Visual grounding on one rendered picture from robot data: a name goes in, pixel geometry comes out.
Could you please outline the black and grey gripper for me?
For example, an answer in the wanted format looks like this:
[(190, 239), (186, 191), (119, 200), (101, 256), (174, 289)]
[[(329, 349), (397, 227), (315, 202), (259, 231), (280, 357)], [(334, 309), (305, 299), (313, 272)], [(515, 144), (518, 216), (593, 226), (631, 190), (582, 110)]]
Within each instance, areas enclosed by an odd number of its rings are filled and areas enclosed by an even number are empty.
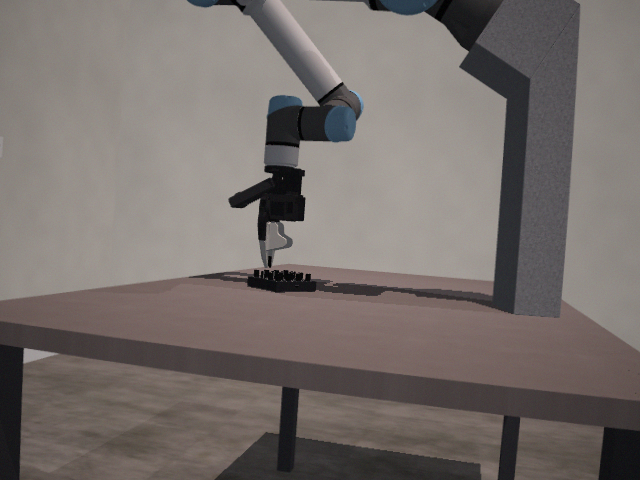
[(306, 198), (301, 195), (301, 186), (305, 170), (267, 165), (264, 172), (273, 174), (275, 187), (263, 193), (260, 199), (258, 239), (264, 267), (271, 268), (275, 250), (290, 248), (293, 244), (292, 238), (285, 235), (284, 225), (280, 220), (304, 221)]

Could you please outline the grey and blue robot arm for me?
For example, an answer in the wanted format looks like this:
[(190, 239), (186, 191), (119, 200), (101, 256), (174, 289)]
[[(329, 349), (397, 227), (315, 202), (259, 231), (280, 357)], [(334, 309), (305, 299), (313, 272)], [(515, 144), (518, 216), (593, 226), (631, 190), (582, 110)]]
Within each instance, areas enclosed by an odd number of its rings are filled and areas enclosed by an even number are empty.
[[(337, 143), (354, 137), (356, 121), (364, 106), (361, 96), (348, 90), (280, 0), (187, 1), (205, 8), (237, 5), (244, 15), (252, 17), (320, 105), (303, 106), (302, 100), (295, 96), (278, 95), (270, 99), (265, 165), (297, 167), (300, 141)], [(325, 1), (364, 2), (370, 10), (400, 15), (426, 12), (444, 24), (457, 42), (470, 51), (503, 0), (440, 0), (437, 4), (437, 0)], [(268, 178), (236, 193), (228, 201), (232, 208), (245, 208), (274, 187), (273, 179)]]

